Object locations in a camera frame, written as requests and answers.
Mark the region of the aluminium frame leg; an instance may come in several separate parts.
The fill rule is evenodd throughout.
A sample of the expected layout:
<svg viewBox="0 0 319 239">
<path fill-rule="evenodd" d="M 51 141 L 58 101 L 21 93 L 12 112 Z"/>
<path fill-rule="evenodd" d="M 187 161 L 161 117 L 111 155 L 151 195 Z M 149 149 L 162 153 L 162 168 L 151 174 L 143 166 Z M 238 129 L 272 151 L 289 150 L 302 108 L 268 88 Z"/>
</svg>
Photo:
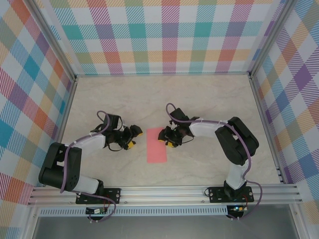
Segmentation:
<svg viewBox="0 0 319 239">
<path fill-rule="evenodd" d="M 30 207 L 27 211 L 27 218 L 24 224 L 23 234 L 21 239 L 32 239 L 36 224 L 38 221 L 38 207 Z"/>
<path fill-rule="evenodd" d="M 290 204 L 293 221 L 299 236 L 299 239 L 308 239 L 305 222 L 298 204 Z"/>
</svg>

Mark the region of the aluminium frame post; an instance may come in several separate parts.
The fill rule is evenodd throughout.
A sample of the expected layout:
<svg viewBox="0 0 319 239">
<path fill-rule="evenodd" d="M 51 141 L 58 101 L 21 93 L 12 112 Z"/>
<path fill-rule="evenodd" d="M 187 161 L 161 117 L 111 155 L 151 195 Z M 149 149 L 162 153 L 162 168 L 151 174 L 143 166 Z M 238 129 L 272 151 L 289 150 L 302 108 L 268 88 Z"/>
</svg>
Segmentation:
<svg viewBox="0 0 319 239">
<path fill-rule="evenodd" d="M 40 8 L 37 6 L 35 0 L 23 0 L 25 5 L 27 6 L 28 10 L 34 17 L 36 23 L 38 24 L 42 34 L 46 38 L 48 44 L 52 48 L 53 52 L 55 53 L 57 59 L 60 61 L 63 69 L 65 70 L 66 74 L 72 79 L 73 82 L 76 81 L 76 75 L 71 68 L 62 48 L 60 47 L 55 35 L 53 34 L 49 24 L 45 20 Z"/>
<path fill-rule="evenodd" d="M 274 0 L 261 27 L 261 35 L 258 36 L 257 46 L 253 48 L 253 57 L 247 73 L 252 80 L 263 62 L 270 48 L 278 38 L 285 22 L 298 0 Z"/>
</svg>

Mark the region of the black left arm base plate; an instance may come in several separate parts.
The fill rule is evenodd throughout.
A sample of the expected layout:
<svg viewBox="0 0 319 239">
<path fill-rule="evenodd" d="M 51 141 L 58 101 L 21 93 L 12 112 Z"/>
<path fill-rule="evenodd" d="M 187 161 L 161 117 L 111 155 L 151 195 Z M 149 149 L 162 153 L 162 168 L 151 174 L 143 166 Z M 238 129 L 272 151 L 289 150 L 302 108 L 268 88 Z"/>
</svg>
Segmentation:
<svg viewBox="0 0 319 239">
<path fill-rule="evenodd" d="M 113 200 L 116 204 L 119 204 L 121 196 L 120 188 L 103 188 L 98 189 L 95 194 L 81 193 L 79 197 L 76 197 L 76 204 L 104 204 L 108 203 L 105 198 Z"/>
</svg>

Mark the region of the aluminium table side rail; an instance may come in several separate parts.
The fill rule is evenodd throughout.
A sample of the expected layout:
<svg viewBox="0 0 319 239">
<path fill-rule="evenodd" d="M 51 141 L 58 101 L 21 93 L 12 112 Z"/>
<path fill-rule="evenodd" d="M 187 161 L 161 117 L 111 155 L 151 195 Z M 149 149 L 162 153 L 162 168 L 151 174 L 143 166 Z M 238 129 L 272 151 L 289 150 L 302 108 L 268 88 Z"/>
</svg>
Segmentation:
<svg viewBox="0 0 319 239">
<path fill-rule="evenodd" d="M 252 93 L 253 93 L 253 96 L 254 96 L 254 99 L 256 102 L 256 106 L 257 106 L 257 109 L 258 109 L 258 112 L 259 112 L 259 115 L 261 118 L 262 126 L 264 129 L 265 135 L 266 135 L 266 139 L 267 139 L 270 151 L 271 151 L 271 155 L 272 155 L 275 167 L 276 167 L 276 171 L 277 171 L 280 183 L 287 184 L 286 175 L 285 175 L 285 172 L 283 171 L 283 167 L 282 167 L 280 159 L 279 159 L 279 154 L 277 152 L 275 142 L 274 142 L 272 135 L 271 135 L 270 126 L 269 126 L 266 114 L 264 112 L 261 98 L 260 98 L 258 91 L 257 91 L 257 87 L 255 85 L 254 79 L 250 75 L 248 75 L 248 79 L 249 79 L 249 84 L 250 84 L 250 87 L 251 87 L 251 90 L 252 90 Z"/>
<path fill-rule="evenodd" d="M 77 88 L 77 82 L 71 82 L 71 88 L 69 96 L 66 100 L 66 105 L 63 110 L 61 126 L 57 131 L 57 141 L 54 141 L 47 151 L 45 156 L 44 163 L 42 164 L 38 181 L 41 184 L 53 186 L 57 189 L 61 189 L 63 184 L 63 167 L 57 166 L 56 162 L 63 161 L 64 154 L 66 152 L 66 148 L 64 144 L 62 144 L 63 135 L 65 132 L 67 120 L 69 117 L 70 109 L 72 106 L 72 102 L 74 99 L 75 91 Z"/>
</svg>

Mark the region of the aluminium table back rail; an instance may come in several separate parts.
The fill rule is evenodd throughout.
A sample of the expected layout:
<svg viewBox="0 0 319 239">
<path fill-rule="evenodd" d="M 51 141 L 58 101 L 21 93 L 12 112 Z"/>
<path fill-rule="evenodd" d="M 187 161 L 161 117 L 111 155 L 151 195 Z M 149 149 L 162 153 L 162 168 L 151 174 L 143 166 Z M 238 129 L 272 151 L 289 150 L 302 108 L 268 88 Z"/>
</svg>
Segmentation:
<svg viewBox="0 0 319 239">
<path fill-rule="evenodd" d="M 77 74 L 76 78 L 102 78 L 102 77 L 152 77 L 152 76 L 233 76 L 233 75 L 249 75 L 249 72 L 211 72 L 211 73 L 140 73 L 140 74 Z"/>
</svg>

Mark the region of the pink paper sheet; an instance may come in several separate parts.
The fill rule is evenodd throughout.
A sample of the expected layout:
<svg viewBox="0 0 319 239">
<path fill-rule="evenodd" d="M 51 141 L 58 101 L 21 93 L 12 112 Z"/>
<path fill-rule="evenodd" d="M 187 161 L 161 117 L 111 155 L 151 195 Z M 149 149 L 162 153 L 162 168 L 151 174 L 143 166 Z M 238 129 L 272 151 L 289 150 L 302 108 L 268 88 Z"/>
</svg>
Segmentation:
<svg viewBox="0 0 319 239">
<path fill-rule="evenodd" d="M 158 140 L 162 127 L 147 129 L 147 163 L 166 163 L 166 146 Z"/>
</svg>

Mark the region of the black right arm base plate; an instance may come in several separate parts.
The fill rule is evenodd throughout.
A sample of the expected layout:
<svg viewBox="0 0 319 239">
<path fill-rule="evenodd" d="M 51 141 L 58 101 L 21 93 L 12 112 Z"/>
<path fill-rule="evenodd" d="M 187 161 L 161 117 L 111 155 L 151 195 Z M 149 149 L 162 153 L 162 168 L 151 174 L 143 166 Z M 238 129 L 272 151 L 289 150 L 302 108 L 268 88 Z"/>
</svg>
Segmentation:
<svg viewBox="0 0 319 239">
<path fill-rule="evenodd" d="M 209 187 L 210 203 L 251 203 L 254 202 L 252 188 L 244 186 L 241 189 L 233 190 L 224 187 Z"/>
</svg>

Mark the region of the aluminium mounting rail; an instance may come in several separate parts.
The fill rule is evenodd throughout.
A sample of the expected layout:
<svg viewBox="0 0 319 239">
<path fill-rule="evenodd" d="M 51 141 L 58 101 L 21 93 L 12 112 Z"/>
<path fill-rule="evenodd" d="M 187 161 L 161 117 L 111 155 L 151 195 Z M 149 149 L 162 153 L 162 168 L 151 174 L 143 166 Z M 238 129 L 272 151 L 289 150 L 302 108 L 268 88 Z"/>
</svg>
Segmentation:
<svg viewBox="0 0 319 239">
<path fill-rule="evenodd" d="M 249 184 L 254 196 L 253 205 L 262 197 L 261 205 L 300 204 L 302 197 L 294 184 L 266 184 L 263 191 Z M 181 206 L 209 204 L 204 186 L 126 186 L 121 188 L 120 206 Z M 53 187 L 35 187 L 29 206 L 75 206 L 76 194 Z"/>
</svg>

